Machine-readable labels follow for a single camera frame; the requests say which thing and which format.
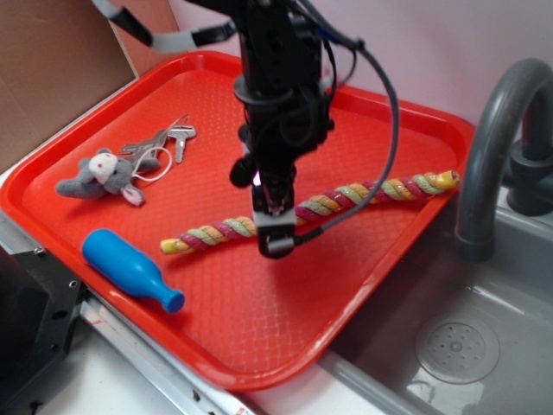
sink basin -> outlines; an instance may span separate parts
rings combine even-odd
[[[553,413],[553,227],[498,208],[496,251],[454,251],[452,201],[331,349],[420,413]]]

orange tray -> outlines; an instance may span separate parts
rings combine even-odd
[[[234,188],[228,179],[243,152],[237,131],[244,112],[232,93],[240,73],[239,59],[214,52],[164,63],[18,167],[0,189],[0,206],[92,291],[198,374],[248,391],[273,386],[314,362],[450,196],[371,206],[284,259],[262,257],[253,239],[163,255],[162,239],[251,213],[249,189]],[[463,171],[473,127],[443,112],[401,106],[391,177]],[[83,201],[55,193],[58,181],[77,175],[81,158],[151,138],[186,113],[198,135],[188,140],[183,163],[160,181],[134,181],[146,195],[141,207],[120,195]],[[384,166],[391,134],[385,97],[343,87],[331,116],[335,130],[297,163],[296,202],[374,181]],[[166,147],[174,153],[173,140]],[[160,153],[161,161],[165,157]],[[166,283],[187,297],[181,311],[170,315],[153,300],[129,297],[86,265],[82,243],[101,227],[159,265]]]

plush mouse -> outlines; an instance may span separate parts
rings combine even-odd
[[[156,158],[131,163],[108,149],[101,149],[93,158],[83,158],[79,162],[76,178],[59,182],[55,189],[62,196],[76,199],[99,199],[108,193],[121,194],[128,202],[140,206],[146,201],[144,194],[130,182],[137,171],[149,172],[159,168],[159,165]]]

gray faucet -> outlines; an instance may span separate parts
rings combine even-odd
[[[521,123],[522,139],[514,142]],[[501,183],[510,188],[507,202],[515,212],[553,210],[553,72],[538,59],[503,75],[474,135],[455,227],[458,253],[468,261],[493,255]]]

sink drain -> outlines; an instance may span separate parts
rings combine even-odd
[[[418,330],[416,357],[439,380],[471,383],[492,372],[499,359],[499,342],[481,320],[445,314],[431,319]]]

